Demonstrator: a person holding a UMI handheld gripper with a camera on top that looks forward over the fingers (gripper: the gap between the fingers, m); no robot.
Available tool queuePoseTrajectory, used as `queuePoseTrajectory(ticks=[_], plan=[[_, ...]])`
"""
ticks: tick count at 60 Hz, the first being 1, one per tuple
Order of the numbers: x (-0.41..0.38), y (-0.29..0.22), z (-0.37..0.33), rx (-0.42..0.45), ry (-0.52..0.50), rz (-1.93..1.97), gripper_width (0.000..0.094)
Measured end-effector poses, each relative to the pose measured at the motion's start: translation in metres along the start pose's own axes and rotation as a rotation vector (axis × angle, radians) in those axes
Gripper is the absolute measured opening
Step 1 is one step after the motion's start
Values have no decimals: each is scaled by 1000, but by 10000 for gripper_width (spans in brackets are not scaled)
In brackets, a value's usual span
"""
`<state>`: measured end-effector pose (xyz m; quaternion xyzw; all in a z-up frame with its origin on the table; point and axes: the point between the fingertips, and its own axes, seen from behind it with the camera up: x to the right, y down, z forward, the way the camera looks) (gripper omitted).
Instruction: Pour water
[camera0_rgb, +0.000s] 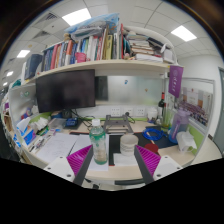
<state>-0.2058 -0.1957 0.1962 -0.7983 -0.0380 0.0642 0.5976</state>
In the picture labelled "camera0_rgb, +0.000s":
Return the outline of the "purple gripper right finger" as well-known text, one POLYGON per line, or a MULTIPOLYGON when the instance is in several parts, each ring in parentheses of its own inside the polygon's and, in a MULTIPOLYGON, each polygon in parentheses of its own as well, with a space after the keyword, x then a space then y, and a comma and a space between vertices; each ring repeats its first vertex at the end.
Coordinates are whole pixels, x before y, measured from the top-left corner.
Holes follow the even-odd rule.
POLYGON ((139 145, 135 146, 134 156, 140 168, 144 183, 152 183, 154 181, 154 172, 161 160, 161 157, 139 145))

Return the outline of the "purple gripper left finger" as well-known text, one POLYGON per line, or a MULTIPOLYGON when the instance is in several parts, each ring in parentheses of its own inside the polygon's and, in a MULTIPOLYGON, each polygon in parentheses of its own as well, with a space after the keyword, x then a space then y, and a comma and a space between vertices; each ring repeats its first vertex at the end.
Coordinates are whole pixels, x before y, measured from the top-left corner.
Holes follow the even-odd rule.
POLYGON ((75 175, 74 183, 76 185, 81 186, 83 184, 92 157, 93 148, 91 145, 86 146, 67 157, 67 161, 75 175))

